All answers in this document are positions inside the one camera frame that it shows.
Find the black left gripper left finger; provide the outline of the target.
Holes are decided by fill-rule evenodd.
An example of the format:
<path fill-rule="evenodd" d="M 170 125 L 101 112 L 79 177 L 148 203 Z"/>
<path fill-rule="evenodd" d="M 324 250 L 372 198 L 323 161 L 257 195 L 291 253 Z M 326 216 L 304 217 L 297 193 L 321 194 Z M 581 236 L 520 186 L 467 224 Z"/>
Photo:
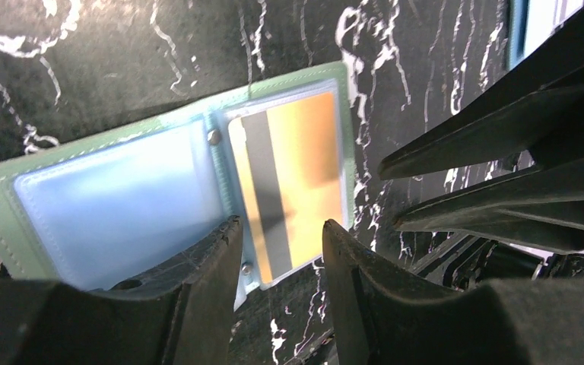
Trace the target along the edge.
<path fill-rule="evenodd" d="M 242 249 L 231 216 L 110 290 L 0 280 L 0 364 L 225 364 Z"/>

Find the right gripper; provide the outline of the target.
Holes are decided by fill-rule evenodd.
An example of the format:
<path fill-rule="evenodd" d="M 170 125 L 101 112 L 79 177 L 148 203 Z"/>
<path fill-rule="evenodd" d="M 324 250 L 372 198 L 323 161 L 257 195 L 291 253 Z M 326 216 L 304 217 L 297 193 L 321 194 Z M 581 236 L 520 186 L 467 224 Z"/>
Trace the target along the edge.
<path fill-rule="evenodd" d="M 584 7 L 462 111 L 385 157 L 378 176 L 401 179 L 531 149 L 573 112 L 584 113 Z M 584 250 L 584 158 L 432 198 L 401 212 L 395 229 L 475 235 L 455 233 L 412 265 L 413 274 L 454 290 L 490 279 L 584 278 L 584 253 L 572 253 Z"/>

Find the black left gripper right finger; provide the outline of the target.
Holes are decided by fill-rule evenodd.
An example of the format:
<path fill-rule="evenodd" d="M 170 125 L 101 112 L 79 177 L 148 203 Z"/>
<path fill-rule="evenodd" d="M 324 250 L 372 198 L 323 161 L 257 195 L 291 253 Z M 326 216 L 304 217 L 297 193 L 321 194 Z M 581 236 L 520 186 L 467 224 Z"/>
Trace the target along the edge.
<path fill-rule="evenodd" d="M 584 278 L 490 280 L 460 292 L 333 220 L 322 249 L 342 364 L 584 364 Z"/>

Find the gold credit card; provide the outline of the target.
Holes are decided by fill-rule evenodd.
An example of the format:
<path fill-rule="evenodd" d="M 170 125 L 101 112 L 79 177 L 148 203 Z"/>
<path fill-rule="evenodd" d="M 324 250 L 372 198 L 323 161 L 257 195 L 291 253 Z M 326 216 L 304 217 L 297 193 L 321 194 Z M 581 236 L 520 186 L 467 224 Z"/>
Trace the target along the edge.
<path fill-rule="evenodd" d="M 321 90 L 247 107 L 227 124 L 263 287 L 321 255 L 325 220 L 345 220 L 339 122 L 335 92 Z"/>

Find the green card holder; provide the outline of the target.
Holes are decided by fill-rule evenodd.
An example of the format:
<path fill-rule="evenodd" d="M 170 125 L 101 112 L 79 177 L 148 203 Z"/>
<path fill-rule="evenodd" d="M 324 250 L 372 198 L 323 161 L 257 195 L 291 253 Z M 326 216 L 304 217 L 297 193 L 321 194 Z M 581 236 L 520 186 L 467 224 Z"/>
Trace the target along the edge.
<path fill-rule="evenodd" d="M 321 255 L 261 285 L 227 124 L 247 107 L 321 90 L 335 92 L 338 104 L 346 204 L 339 223 L 350 227 L 355 163 L 348 73 L 331 62 L 1 162 L 0 259 L 14 278 L 110 289 L 188 249 L 236 214 L 245 227 L 235 299 L 240 306 L 251 291 L 269 289 Z"/>

